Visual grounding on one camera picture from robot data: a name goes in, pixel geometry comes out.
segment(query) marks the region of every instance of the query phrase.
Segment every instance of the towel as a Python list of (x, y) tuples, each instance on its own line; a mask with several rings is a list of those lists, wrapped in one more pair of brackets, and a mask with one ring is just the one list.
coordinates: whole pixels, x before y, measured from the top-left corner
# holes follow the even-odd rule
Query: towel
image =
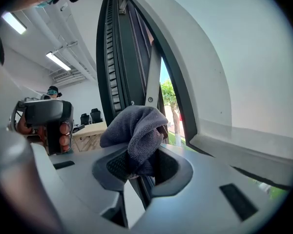
[(157, 128), (166, 125), (168, 120), (156, 108), (129, 106), (119, 113), (102, 134), (101, 147), (109, 147), (129, 142), (129, 170), (140, 176), (154, 176), (154, 154), (163, 140)]

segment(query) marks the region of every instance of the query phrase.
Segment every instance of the tree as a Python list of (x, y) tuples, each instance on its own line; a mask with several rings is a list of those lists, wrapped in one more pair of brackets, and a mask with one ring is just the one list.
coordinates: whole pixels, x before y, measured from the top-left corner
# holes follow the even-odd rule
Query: tree
[(181, 137), (180, 137), (180, 123), (179, 123), (179, 109), (176, 100), (176, 95), (174, 89), (172, 87), (171, 81), (167, 79), (163, 83), (161, 83), (162, 94), (164, 105), (168, 105), (172, 111), (172, 117), (174, 120), (174, 128), (175, 128), (175, 138), (176, 138), (176, 146), (181, 146)]

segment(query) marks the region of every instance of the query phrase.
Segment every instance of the office chair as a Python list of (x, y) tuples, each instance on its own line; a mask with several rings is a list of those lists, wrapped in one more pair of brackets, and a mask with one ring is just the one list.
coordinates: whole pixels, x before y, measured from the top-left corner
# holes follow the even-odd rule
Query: office chair
[(80, 117), (80, 124), (81, 125), (88, 125), (89, 124), (89, 115), (82, 114), (82, 116)]
[(92, 118), (92, 123), (99, 123), (102, 122), (101, 118), (101, 111), (99, 111), (97, 108), (91, 109), (91, 118)]

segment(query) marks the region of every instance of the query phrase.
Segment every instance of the sky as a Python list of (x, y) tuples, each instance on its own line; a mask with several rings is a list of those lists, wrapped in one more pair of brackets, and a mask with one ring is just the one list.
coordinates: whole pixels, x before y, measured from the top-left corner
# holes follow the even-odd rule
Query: sky
[(160, 82), (162, 83), (162, 82), (166, 81), (167, 79), (169, 79), (169, 75), (168, 75), (165, 63), (163, 61), (163, 58), (162, 58)]

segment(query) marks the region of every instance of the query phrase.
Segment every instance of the fluorescent light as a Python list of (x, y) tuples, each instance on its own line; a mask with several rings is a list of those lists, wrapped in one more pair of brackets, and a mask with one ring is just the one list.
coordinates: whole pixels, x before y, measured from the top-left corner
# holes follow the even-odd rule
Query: fluorescent light
[(26, 31), (26, 27), (10, 12), (4, 14), (2, 18), (20, 34)]
[(58, 64), (61, 68), (65, 70), (70, 70), (70, 67), (68, 67), (64, 62), (62, 62), (59, 58), (53, 55), (52, 52), (46, 54), (46, 56), (52, 61), (54, 61), (56, 64)]

